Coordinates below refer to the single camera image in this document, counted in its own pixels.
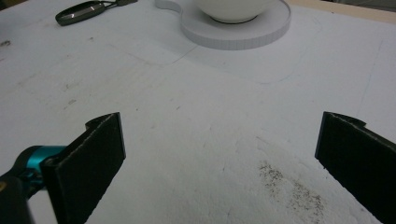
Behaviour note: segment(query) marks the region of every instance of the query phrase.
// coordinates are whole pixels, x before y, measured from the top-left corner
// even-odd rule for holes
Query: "white table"
[[[293,0],[281,39],[221,51],[154,0],[57,25],[79,2],[0,11],[1,174],[25,148],[68,145],[120,111],[127,159],[88,223],[379,223],[314,153],[323,111],[396,142],[393,14]],[[46,191],[29,202],[36,223],[56,222]]]

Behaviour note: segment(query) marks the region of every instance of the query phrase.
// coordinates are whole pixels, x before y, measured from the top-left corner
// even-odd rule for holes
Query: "white bowl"
[[[264,12],[271,0],[194,0],[204,13],[225,23],[250,21]]]

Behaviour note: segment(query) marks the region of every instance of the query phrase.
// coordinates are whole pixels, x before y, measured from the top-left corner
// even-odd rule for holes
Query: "black handle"
[[[17,177],[0,176],[0,223],[34,224],[22,181]]]
[[[62,26],[70,25],[79,21],[85,21],[97,16],[106,10],[106,6],[100,1],[89,1],[70,7],[55,16],[55,20]]]

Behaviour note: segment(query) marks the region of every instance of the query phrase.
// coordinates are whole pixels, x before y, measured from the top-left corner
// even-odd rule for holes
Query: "dark stain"
[[[71,101],[69,101],[69,105],[72,105],[73,103],[75,103],[76,102],[76,100],[75,99],[73,99],[73,100],[71,100]]]
[[[261,162],[259,170],[262,183],[270,191],[271,196],[275,197],[280,191],[279,184],[283,179],[282,173],[272,167],[267,161]]]
[[[291,191],[286,192],[289,197],[285,201],[287,208],[306,224],[323,223],[325,201],[313,190],[308,189],[293,178],[286,178],[268,161],[261,161],[259,166],[260,178],[269,196],[280,203],[279,194],[285,181],[293,185]]]
[[[0,43],[0,47],[6,47],[6,46],[10,46],[11,45],[11,41],[6,40]]]
[[[293,182],[294,188],[287,207],[291,208],[304,223],[323,223],[323,199],[313,190],[306,188],[299,182]]]

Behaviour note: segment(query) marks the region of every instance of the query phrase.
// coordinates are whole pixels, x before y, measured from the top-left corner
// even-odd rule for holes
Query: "textured rubber pad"
[[[85,223],[125,159],[119,113],[86,127],[61,153],[40,163],[59,224]]]

